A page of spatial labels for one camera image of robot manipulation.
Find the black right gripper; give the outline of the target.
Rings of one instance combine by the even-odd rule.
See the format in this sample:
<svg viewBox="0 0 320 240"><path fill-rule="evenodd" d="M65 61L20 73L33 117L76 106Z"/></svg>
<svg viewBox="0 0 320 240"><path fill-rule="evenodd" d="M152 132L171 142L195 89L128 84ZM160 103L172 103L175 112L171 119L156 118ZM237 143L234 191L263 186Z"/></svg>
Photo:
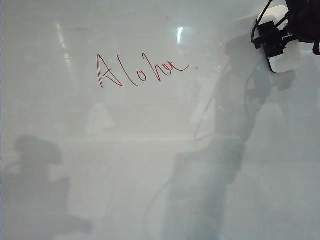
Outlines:
<svg viewBox="0 0 320 240"><path fill-rule="evenodd" d="M254 40L256 49L263 48L267 58L284 53L287 43L298 40L303 43L318 43L320 41L320 2L318 0L287 0L288 12L284 19L287 26L280 30L274 21L268 21L257 26L258 37Z"/></svg>

